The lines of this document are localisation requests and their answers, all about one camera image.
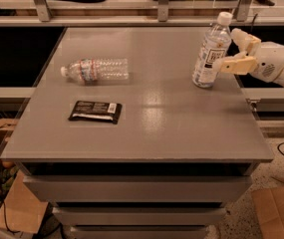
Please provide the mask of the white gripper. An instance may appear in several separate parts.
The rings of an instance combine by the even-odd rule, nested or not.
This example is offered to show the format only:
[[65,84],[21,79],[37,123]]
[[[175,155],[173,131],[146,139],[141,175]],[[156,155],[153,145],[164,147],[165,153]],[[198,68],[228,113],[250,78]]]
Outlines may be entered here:
[[212,64],[215,73],[251,76],[266,83],[274,82],[284,69],[284,46],[262,42],[251,34],[234,28],[230,36],[240,53],[217,59]]

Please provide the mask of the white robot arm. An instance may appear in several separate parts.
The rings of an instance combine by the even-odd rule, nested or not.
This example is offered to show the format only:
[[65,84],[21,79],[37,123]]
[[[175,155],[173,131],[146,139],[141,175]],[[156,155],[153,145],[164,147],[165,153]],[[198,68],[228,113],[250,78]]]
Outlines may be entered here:
[[212,64],[214,73],[249,74],[262,82],[275,83],[284,88],[284,45],[262,42],[238,28],[231,31],[230,37],[239,52],[217,59]]

